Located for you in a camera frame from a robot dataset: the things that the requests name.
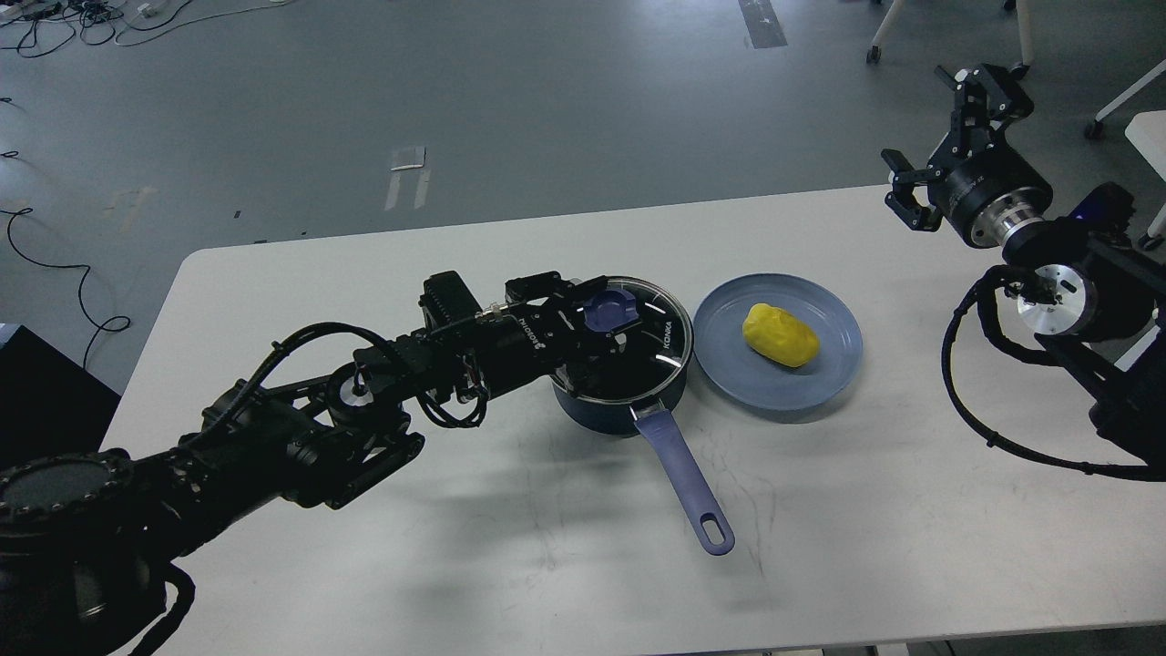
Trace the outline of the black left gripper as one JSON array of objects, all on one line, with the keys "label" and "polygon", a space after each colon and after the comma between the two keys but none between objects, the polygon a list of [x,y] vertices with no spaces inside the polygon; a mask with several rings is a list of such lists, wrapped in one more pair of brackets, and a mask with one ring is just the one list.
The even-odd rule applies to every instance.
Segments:
[{"label": "black left gripper", "polygon": [[505,283],[505,303],[475,312],[475,369],[480,378],[533,379],[557,369],[559,389],[616,389],[633,381],[628,334],[613,333],[607,347],[591,343],[580,313],[607,290],[609,277],[563,278],[541,271]]}]

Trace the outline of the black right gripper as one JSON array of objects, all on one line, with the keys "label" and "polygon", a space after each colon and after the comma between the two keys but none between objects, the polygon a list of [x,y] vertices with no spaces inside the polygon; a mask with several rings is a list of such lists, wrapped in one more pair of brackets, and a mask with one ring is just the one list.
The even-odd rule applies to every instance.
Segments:
[{"label": "black right gripper", "polygon": [[[955,75],[937,66],[936,77],[953,93],[949,131],[923,168],[898,149],[880,150],[891,184],[885,204],[908,230],[936,232],[946,219],[970,248],[995,248],[1007,232],[979,217],[986,209],[1009,198],[1041,216],[1053,199],[1051,183],[1003,146],[1007,126],[1031,117],[1037,104],[1007,68],[996,64],[979,63]],[[927,188],[933,205],[916,199],[919,186]]]}]

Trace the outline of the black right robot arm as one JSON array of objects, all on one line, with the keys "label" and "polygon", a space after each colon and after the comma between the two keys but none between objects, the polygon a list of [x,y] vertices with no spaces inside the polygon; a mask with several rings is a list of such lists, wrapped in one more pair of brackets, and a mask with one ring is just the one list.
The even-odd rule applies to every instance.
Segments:
[{"label": "black right robot arm", "polygon": [[[934,232],[949,224],[974,249],[999,249],[958,302],[941,345],[941,375],[955,410],[986,446],[1025,460],[1086,475],[1161,482],[1163,336],[1128,368],[1109,362],[1096,343],[1130,339],[1146,325],[1163,325],[1163,264],[1146,258],[1128,235],[1135,207],[1121,184],[1096,186],[1066,216],[1047,219],[1052,186],[1011,146],[1007,126],[1032,115],[1034,104],[1011,71],[995,64],[948,72],[949,129],[928,162],[912,165],[895,149],[885,204],[908,230]],[[962,398],[951,371],[953,348],[965,315],[1000,353],[1021,364],[1066,371],[1094,404],[1097,436],[1136,457],[1133,465],[1090,464],[1045,454],[986,426]]]}]

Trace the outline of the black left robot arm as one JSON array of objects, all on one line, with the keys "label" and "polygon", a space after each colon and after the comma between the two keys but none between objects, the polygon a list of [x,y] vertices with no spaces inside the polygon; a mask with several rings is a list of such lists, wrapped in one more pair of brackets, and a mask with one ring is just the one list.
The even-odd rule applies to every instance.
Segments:
[{"label": "black left robot arm", "polygon": [[419,306],[424,327],[395,339],[298,329],[159,454],[113,447],[3,470],[3,654],[157,651],[194,602],[175,560],[275,498],[340,509],[403,468],[424,447],[408,400],[437,426],[479,426],[492,398],[619,353],[642,323],[607,277],[557,271],[510,280],[489,308],[441,271]]}]

